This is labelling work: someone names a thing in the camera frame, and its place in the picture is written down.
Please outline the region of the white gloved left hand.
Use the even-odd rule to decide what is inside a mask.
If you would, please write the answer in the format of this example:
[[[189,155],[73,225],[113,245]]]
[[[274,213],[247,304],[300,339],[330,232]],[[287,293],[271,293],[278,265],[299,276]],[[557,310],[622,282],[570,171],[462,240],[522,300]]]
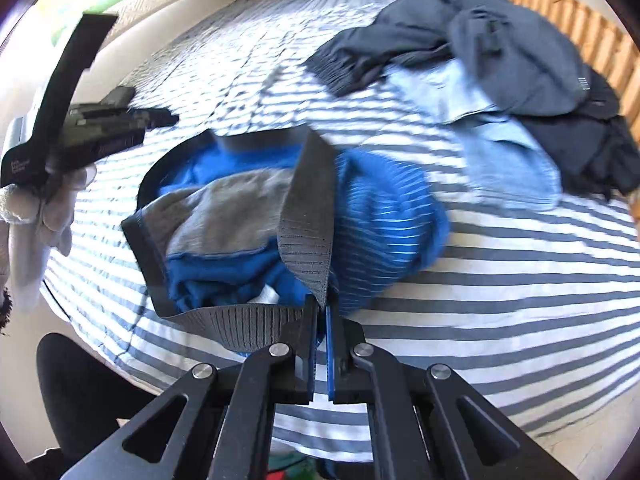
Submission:
[[[72,248],[76,198],[96,177],[93,164],[62,175],[49,198],[10,184],[1,190],[1,315],[13,307],[30,310],[53,249]]]

